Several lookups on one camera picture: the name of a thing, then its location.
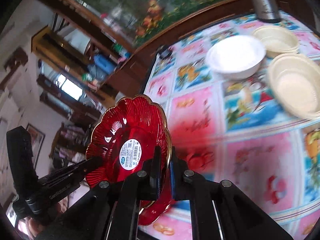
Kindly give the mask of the white foam bowl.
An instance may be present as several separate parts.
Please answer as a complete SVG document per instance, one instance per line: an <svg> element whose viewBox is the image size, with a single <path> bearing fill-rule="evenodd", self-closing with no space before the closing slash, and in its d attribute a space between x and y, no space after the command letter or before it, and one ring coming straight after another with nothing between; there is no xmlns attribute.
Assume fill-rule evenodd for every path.
<svg viewBox="0 0 320 240"><path fill-rule="evenodd" d="M205 63L227 80L242 80L255 74L266 56L263 43L250 35L236 35L214 44Z"/></svg>

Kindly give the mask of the small beige plastic bowl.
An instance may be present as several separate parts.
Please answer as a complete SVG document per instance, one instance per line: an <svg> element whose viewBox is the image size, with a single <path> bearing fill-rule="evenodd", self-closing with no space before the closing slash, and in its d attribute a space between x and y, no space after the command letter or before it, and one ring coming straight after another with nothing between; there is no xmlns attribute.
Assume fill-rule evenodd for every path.
<svg viewBox="0 0 320 240"><path fill-rule="evenodd" d="M274 59L280 54L299 51L299 41L291 31L274 25L266 25L255 29L252 35L259 39L265 49L267 57Z"/></svg>

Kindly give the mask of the colourful patterned tablecloth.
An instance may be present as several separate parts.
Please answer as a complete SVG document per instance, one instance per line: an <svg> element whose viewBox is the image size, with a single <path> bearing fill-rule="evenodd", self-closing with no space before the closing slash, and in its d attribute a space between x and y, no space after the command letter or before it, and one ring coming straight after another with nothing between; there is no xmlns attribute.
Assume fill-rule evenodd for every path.
<svg viewBox="0 0 320 240"><path fill-rule="evenodd" d="M236 81L205 62L212 45L262 26L247 14L173 44L171 57L153 60L144 93L163 107L189 168L232 181L294 239L305 239L319 220L319 121L297 119L274 99L269 58Z"/></svg>

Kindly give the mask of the blue thermos flask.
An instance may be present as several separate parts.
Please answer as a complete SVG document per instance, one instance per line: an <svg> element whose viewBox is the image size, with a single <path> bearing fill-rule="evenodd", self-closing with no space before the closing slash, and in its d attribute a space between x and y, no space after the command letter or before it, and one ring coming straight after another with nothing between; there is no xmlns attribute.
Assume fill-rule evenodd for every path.
<svg viewBox="0 0 320 240"><path fill-rule="evenodd" d="M112 74L117 66L112 60L107 59L101 54L94 55L93 60L95 65L108 75Z"/></svg>

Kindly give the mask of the small black jar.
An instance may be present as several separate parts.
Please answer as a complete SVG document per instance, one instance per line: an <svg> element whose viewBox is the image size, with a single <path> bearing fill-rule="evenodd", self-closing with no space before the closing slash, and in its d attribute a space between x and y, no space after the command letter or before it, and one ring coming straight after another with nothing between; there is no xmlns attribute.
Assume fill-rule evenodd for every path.
<svg viewBox="0 0 320 240"><path fill-rule="evenodd" d="M171 57L172 51L168 45L161 45L157 49L157 54L159 55L159 58L163 60Z"/></svg>

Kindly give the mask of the framed wall picture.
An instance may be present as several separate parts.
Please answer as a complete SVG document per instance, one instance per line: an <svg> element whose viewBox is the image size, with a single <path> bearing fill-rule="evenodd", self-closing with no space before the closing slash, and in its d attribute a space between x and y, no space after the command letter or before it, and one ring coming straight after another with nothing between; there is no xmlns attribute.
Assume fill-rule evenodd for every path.
<svg viewBox="0 0 320 240"><path fill-rule="evenodd" d="M45 139L45 134L31 124L27 125L27 131L31 136L31 148L33 152L32 162L34 169L36 169L36 165L39 159L39 153Z"/></svg>

